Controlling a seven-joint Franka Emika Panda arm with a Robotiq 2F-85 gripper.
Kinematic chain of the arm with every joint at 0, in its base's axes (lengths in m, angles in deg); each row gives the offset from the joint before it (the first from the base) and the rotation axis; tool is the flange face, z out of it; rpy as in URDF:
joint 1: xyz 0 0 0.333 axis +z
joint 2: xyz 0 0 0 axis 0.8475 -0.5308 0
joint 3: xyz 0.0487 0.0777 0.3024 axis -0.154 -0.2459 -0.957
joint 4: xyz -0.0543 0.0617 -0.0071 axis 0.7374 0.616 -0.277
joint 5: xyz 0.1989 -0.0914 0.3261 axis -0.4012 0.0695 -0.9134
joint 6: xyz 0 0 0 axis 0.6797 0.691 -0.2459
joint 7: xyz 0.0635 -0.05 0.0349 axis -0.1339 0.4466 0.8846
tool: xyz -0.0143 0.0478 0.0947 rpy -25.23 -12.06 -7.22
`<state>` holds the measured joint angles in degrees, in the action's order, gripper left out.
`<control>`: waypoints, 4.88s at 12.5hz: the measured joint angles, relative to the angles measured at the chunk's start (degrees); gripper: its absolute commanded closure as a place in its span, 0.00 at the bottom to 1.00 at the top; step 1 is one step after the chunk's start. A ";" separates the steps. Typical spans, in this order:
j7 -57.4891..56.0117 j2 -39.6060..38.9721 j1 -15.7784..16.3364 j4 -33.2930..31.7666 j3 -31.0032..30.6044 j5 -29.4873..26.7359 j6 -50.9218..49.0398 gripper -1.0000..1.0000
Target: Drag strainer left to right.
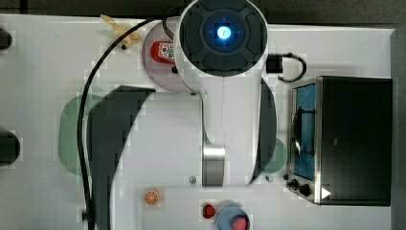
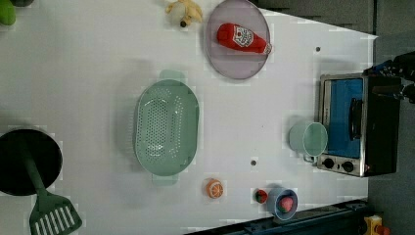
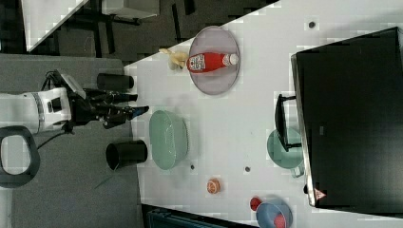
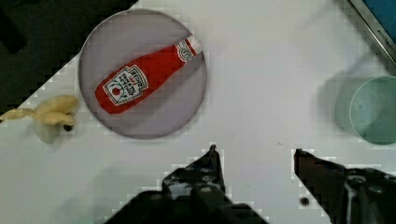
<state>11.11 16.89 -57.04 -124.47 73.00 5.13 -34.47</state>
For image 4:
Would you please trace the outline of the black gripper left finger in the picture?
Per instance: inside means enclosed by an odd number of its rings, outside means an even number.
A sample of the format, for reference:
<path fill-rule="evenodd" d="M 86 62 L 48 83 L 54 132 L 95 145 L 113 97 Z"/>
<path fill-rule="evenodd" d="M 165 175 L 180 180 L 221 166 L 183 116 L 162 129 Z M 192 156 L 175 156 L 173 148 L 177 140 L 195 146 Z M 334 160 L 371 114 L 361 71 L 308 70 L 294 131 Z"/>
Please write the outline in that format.
<path fill-rule="evenodd" d="M 269 224 L 245 203 L 226 196 L 215 146 L 177 168 L 159 190 L 143 191 L 104 224 Z"/>

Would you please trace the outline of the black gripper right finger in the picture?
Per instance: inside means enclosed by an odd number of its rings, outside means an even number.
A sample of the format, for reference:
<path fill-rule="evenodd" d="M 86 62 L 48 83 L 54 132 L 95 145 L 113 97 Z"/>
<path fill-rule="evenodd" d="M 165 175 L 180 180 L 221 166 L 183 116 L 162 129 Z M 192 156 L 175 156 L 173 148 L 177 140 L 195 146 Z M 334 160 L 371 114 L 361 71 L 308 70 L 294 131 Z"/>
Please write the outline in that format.
<path fill-rule="evenodd" d="M 294 173 L 332 224 L 396 224 L 395 176 L 375 168 L 347 168 L 298 148 Z"/>

